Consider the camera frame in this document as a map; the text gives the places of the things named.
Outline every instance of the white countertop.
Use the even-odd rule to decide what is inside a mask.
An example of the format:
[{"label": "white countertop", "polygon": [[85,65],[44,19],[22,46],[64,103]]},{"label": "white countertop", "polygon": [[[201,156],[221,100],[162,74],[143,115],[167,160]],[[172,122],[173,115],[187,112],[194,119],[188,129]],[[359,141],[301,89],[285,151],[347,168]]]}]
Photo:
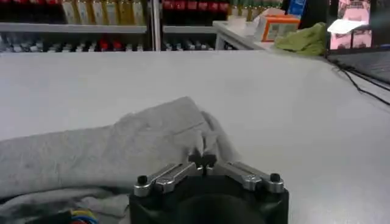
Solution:
[{"label": "white countertop", "polygon": [[0,139],[108,125],[190,96],[245,163],[281,173],[290,223],[390,220],[390,109],[320,60],[264,51],[26,53],[0,55],[0,68]]}]

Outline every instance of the orange box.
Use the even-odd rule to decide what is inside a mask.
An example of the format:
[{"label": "orange box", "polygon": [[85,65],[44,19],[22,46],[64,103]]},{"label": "orange box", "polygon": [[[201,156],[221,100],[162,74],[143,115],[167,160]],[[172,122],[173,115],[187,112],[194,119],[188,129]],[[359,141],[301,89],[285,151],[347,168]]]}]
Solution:
[{"label": "orange box", "polygon": [[262,42],[273,42],[277,37],[284,37],[287,33],[296,31],[299,23],[300,19],[292,15],[261,16],[255,37]]}]

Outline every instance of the laptop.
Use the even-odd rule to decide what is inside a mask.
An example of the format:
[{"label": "laptop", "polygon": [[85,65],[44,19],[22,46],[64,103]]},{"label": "laptop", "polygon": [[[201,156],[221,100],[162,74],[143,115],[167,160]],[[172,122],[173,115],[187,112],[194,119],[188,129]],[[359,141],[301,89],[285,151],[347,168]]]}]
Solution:
[{"label": "laptop", "polygon": [[390,0],[331,0],[328,25],[337,19],[365,25],[327,32],[328,60],[390,84]]}]

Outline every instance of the laptop screen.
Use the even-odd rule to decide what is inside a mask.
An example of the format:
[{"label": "laptop screen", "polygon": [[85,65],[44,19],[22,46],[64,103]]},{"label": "laptop screen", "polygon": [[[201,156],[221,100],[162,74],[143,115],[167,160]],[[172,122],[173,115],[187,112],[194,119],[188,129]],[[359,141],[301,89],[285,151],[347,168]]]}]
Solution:
[{"label": "laptop screen", "polygon": [[[337,15],[332,16],[332,4]],[[368,24],[365,29],[330,34],[330,50],[364,49],[390,46],[390,0],[333,0],[333,19],[359,21]]]}]

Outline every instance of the metal shelf rail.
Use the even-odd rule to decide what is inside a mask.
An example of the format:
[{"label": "metal shelf rail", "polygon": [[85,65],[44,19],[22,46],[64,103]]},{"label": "metal shelf rail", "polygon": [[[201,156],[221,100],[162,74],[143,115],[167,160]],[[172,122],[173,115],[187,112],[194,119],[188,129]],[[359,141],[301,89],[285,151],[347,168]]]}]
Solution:
[{"label": "metal shelf rail", "polygon": [[146,26],[0,23],[0,32],[146,33]]}]

